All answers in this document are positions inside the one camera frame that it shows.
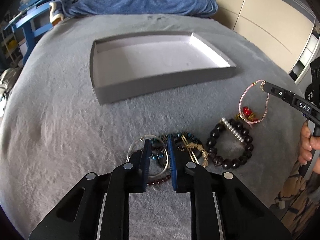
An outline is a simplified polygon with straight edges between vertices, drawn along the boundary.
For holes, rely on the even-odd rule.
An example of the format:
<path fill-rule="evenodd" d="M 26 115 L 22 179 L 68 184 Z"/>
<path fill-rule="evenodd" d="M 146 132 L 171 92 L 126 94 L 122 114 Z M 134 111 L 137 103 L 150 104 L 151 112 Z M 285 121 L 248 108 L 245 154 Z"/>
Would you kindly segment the right hand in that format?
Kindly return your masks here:
<path fill-rule="evenodd" d="M 298 144 L 298 161 L 306 165 L 312 159 L 312 150 L 319 150 L 319 137 L 311 135 L 311 130 L 307 122 L 304 122 Z"/>

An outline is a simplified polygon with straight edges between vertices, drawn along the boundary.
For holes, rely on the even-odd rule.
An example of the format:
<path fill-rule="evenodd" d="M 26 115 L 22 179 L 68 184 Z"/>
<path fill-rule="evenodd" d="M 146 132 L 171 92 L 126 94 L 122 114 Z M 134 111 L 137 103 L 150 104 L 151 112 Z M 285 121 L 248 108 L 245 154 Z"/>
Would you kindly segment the patterned sleeve forearm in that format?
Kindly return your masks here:
<path fill-rule="evenodd" d="M 276 217 L 296 239 L 319 209 L 319 174 L 306 180 L 299 174 L 296 162 L 271 206 Z"/>

